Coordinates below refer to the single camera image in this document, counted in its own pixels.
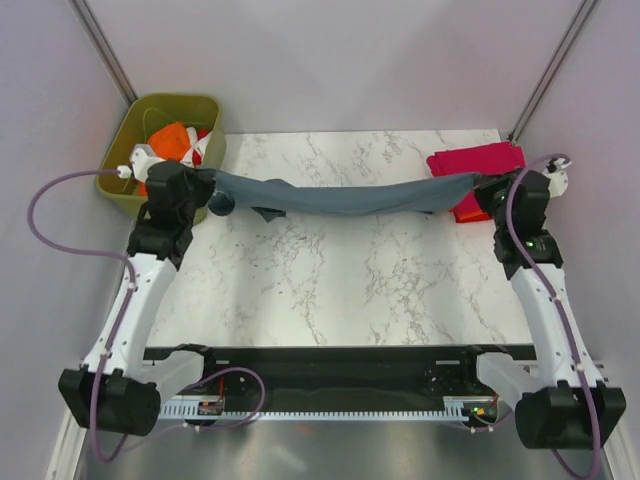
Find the blue-grey t-shirt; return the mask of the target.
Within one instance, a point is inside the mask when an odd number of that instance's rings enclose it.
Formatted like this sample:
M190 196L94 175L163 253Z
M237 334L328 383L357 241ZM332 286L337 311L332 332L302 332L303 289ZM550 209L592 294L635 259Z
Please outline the blue-grey t-shirt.
M267 222L288 213L343 217L432 214L458 205L471 193L475 179L475 174L467 173L384 186L298 187L282 179L262 181L218 171L208 208L218 216L249 208Z

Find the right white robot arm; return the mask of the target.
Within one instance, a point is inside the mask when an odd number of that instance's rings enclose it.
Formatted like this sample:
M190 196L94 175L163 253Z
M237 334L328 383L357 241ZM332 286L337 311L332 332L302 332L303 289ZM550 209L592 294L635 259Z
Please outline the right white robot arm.
M494 252L525 313L537 373L508 354L483 353L458 368L467 392L491 388L513 410L529 449L587 450L606 443L626 410L618 387L607 386L577 328L563 259L545 229L550 178L514 170L474 182L480 208L495 222Z

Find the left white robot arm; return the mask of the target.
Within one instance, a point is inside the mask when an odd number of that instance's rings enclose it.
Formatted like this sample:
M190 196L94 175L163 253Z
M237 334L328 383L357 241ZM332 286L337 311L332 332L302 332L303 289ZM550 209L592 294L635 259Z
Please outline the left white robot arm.
M82 428L146 436L162 405L188 385L208 393L219 369L194 347L172 351L161 364L143 357L159 306L193 239L195 213L215 189L211 170L160 162L147 172L124 256L125 274L98 340L76 369L66 369L59 391Z

